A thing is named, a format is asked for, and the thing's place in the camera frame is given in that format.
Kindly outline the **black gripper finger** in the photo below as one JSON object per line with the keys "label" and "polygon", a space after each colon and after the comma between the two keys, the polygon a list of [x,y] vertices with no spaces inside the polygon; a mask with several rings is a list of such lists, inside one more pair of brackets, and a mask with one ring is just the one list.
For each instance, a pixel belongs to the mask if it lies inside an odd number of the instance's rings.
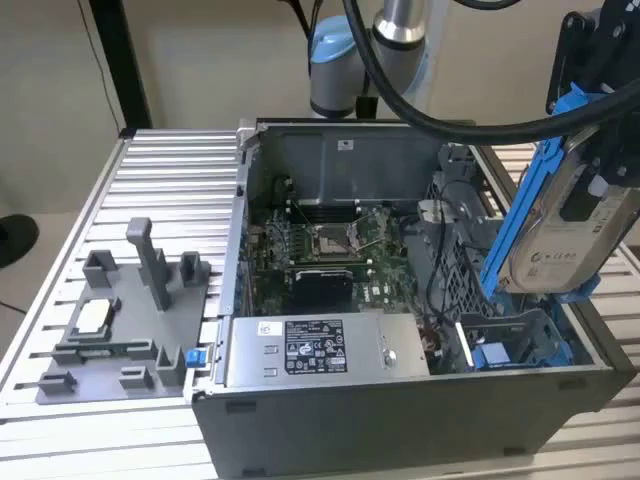
{"label": "black gripper finger", "polygon": [[587,141],[579,165],[584,169],[560,209],[567,222],[588,220],[610,186],[639,187],[639,118],[606,123]]}
{"label": "black gripper finger", "polygon": [[546,112],[551,114],[557,101],[570,90],[580,69],[584,49],[588,40],[588,18],[577,11],[569,12],[563,19],[551,69]]}

